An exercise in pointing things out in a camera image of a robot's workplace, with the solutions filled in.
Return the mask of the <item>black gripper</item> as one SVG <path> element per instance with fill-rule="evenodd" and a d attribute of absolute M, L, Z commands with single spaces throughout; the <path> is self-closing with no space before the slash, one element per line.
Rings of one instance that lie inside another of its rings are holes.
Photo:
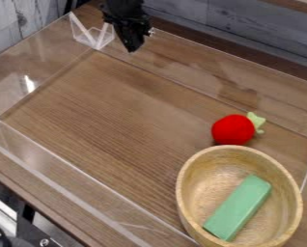
<path fill-rule="evenodd" d="M 144 37 L 152 35 L 149 16 L 143 9 L 143 0 L 103 0 L 103 20 L 115 24 L 117 37 L 129 52 L 144 44 Z M 128 26 L 128 33 L 121 26 Z"/>

